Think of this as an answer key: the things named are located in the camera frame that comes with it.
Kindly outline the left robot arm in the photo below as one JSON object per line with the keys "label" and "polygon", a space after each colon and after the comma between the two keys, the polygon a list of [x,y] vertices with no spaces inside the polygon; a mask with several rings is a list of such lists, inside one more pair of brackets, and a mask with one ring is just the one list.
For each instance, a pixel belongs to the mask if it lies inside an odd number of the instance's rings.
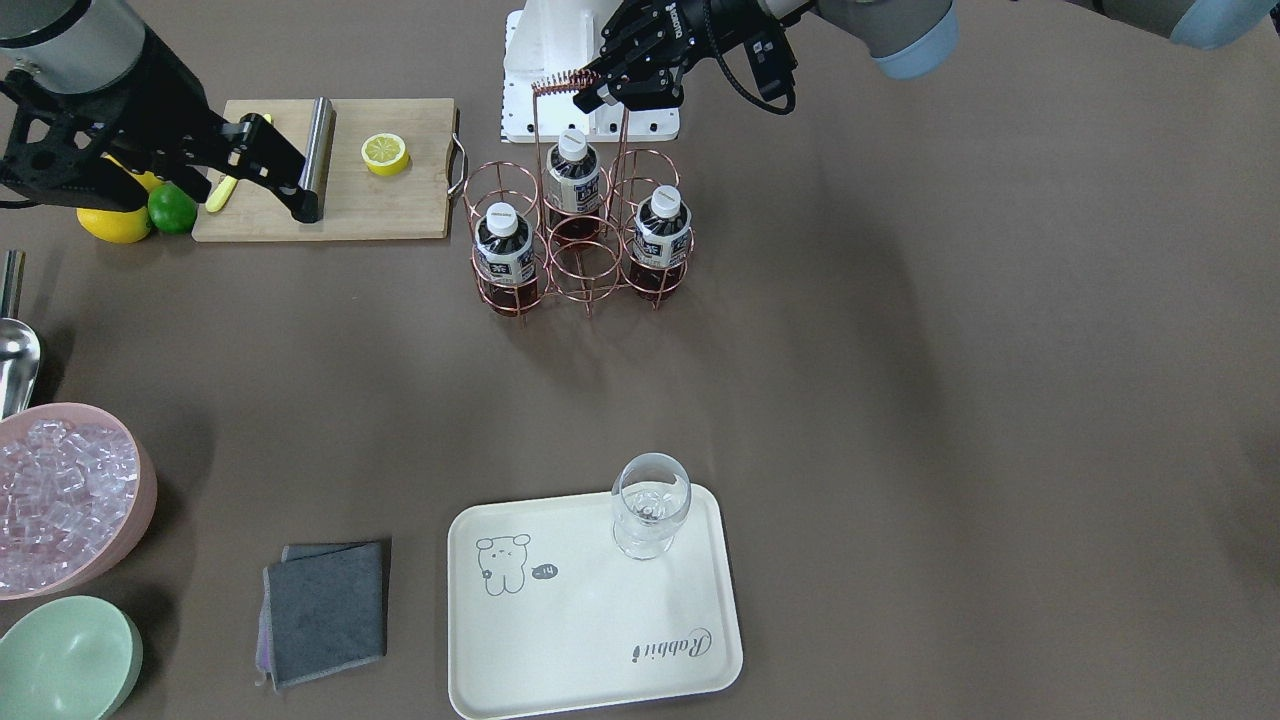
{"label": "left robot arm", "polygon": [[[618,1],[599,31],[595,56],[570,74],[573,105],[630,111],[680,108],[684,79],[710,60],[739,96],[786,115],[796,102],[797,60],[790,31],[819,20],[859,42],[891,79],[940,68],[965,20],[992,19],[993,1]],[[1019,20],[1087,17],[1125,26],[1176,46],[1215,50],[1277,23],[1275,1],[1007,1],[1004,28]]]}

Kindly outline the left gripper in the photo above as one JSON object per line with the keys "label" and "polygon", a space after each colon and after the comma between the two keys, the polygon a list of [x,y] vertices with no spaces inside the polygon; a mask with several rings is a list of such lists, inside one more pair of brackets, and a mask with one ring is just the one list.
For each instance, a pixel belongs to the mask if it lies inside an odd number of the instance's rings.
{"label": "left gripper", "polygon": [[771,22],[786,31],[800,15],[799,1],[622,1],[602,29],[600,67],[573,70],[573,106],[582,114],[678,106],[685,74],[703,59],[737,94],[739,85],[754,94],[742,44]]}

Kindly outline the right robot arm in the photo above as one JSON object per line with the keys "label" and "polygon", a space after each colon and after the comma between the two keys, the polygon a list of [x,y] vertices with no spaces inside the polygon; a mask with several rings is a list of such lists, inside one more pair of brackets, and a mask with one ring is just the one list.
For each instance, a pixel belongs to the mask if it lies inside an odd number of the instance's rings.
{"label": "right robot arm", "polygon": [[3,94],[15,104],[3,184],[27,205],[134,211],[140,176],[205,201],[214,169],[323,215],[308,159],[259,114],[228,120],[197,76],[124,1],[5,1]]}

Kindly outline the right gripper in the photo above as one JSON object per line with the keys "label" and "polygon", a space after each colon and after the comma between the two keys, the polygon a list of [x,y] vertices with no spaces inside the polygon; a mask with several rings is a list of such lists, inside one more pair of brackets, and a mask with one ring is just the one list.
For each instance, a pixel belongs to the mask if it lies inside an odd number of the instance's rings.
{"label": "right gripper", "polygon": [[323,219],[320,165],[265,117],[227,122],[189,68],[148,29],[137,63],[92,94],[55,94],[24,67],[6,73],[17,104],[3,151],[3,186],[32,202],[132,211],[145,193],[132,181],[151,172],[204,201],[214,168],[268,190],[303,224]]}

